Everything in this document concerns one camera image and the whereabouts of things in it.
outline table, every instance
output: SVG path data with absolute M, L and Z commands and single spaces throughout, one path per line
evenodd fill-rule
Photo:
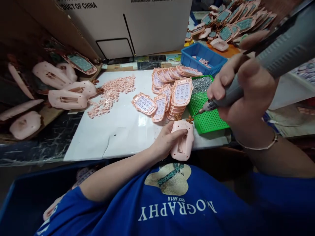
M 105 72 L 98 78 L 99 85 L 107 81 L 135 75 L 135 91 L 120 93 L 109 114 L 90 119 L 84 112 L 77 131 L 65 155 L 65 161 L 83 161 L 127 157 L 148 148 L 156 139 L 166 122 L 153 123 L 151 117 L 137 111 L 132 98 L 142 92 L 151 98 L 153 70 Z M 186 109 L 183 119 L 188 118 Z M 228 144 L 224 130 L 198 135 L 194 130 L 193 150 L 220 147 Z
M 173 54 L 177 58 L 181 56 L 176 51 Z M 116 71 L 122 68 L 125 70 L 146 70 L 162 67 L 169 63 L 172 65 L 178 63 L 168 62 L 169 56 L 166 55 L 149 55 L 140 58 L 138 61 L 136 57 L 135 62 L 130 63 L 130 65 L 108 66 L 107 71 Z M 10 145 L 0 144 L 0 166 L 42 165 L 63 161 L 82 115 L 83 112 L 68 115 L 68 112 L 65 111 L 32 140 Z

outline white board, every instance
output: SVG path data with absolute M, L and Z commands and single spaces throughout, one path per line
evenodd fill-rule
M 139 92 L 152 99 L 156 96 L 151 91 L 152 72 L 153 70 L 105 72 L 98 78 L 97 87 L 100 87 L 106 81 L 134 74 L 136 90 L 128 94 L 120 93 L 119 101 L 114 103 L 110 113 L 106 115 L 91 119 L 87 115 L 91 108 L 88 108 L 82 116 L 64 161 L 131 156 L 154 142 L 166 123 L 153 123 L 150 116 L 137 111 L 131 103 Z M 100 99 L 98 96 L 92 100 L 97 102 Z M 187 110 L 183 114 L 184 118 L 188 118 Z M 228 144 L 224 130 L 199 136 L 194 129 L 194 136 L 195 150 Z

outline orange surface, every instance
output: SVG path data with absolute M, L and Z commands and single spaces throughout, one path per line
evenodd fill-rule
M 207 43 L 208 48 L 210 48 L 212 51 L 216 52 L 217 54 L 225 57 L 225 58 L 231 58 L 232 56 L 240 53 L 239 49 L 236 48 L 234 45 L 229 44 L 229 48 L 226 51 L 219 51 L 213 48 L 209 43 Z

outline green grid tray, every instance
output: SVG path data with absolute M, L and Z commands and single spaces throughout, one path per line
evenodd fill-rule
M 198 79 L 202 77 L 209 76 L 212 81 L 213 77 L 211 75 L 205 75 L 200 77 L 192 78 Z M 195 93 L 191 95 L 190 103 L 188 104 L 188 110 L 191 116 L 196 114 L 208 100 L 207 93 Z M 208 133 L 220 129 L 229 128 L 228 124 L 219 117 L 218 110 L 206 111 L 194 117 L 194 124 L 198 134 Z

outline blue plastic crate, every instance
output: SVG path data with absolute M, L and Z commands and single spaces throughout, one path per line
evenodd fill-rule
M 0 211 L 0 235 L 34 235 L 44 222 L 44 211 L 72 187 L 80 168 L 107 163 L 83 161 L 19 176 Z
M 211 69 L 199 62 L 201 58 L 209 61 L 208 65 Z M 195 43 L 181 50 L 180 62 L 184 66 L 197 69 L 204 75 L 211 75 L 214 77 L 227 62 L 227 59 L 201 43 Z

